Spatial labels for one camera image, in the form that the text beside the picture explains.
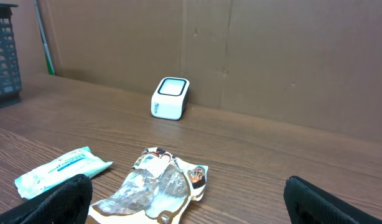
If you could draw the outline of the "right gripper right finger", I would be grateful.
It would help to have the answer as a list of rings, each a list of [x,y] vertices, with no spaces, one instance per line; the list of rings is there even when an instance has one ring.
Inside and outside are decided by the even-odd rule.
[[[295,175],[286,180],[283,196],[292,224],[382,224],[382,220]]]

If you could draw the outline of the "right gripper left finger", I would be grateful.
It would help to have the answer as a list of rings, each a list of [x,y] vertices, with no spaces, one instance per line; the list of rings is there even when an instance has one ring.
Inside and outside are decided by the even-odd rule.
[[[0,224],[84,224],[92,195],[90,178],[77,174],[0,214]]]

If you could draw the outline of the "teal wet wipes pack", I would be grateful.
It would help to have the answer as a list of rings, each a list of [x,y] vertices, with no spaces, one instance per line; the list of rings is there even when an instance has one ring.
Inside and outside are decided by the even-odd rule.
[[[41,165],[18,177],[14,184],[22,198],[30,200],[56,185],[83,174],[92,178],[106,170],[112,162],[93,155],[89,147],[72,150],[49,163]]]

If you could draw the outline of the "brown white snack bag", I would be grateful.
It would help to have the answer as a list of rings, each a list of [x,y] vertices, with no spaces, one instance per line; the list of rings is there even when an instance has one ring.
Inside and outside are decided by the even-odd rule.
[[[208,166],[191,164],[159,147],[145,149],[121,187],[91,204],[87,224],[178,223],[191,201],[199,201]]]

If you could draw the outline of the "white barcode scanner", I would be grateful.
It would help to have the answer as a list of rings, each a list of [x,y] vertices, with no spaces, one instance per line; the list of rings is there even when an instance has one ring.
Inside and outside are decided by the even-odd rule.
[[[151,114],[156,118],[179,120],[187,106],[190,82],[184,78],[165,77],[151,98]]]

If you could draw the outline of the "grey plastic mesh basket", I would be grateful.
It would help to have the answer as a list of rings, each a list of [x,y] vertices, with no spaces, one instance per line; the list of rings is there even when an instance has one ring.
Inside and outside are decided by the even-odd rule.
[[[17,4],[0,3],[0,107],[19,98],[21,73],[12,27],[12,8]]]

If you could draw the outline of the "green white pole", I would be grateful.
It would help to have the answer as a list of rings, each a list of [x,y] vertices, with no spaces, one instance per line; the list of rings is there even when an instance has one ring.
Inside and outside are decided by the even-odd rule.
[[[33,2],[34,2],[34,7],[35,7],[37,23],[38,23],[38,26],[39,26],[39,32],[40,32],[40,36],[42,38],[42,43],[43,43],[43,47],[44,47],[44,52],[45,52],[45,58],[46,58],[46,62],[47,62],[48,72],[49,72],[50,75],[55,75],[55,70],[54,70],[54,66],[53,66],[53,63],[52,63],[52,58],[51,58],[51,55],[50,55],[50,50],[49,50],[49,46],[48,46],[48,43],[47,43],[47,39],[46,39],[46,36],[45,36],[42,18],[41,18],[41,15],[40,15],[38,0],[33,0]]]

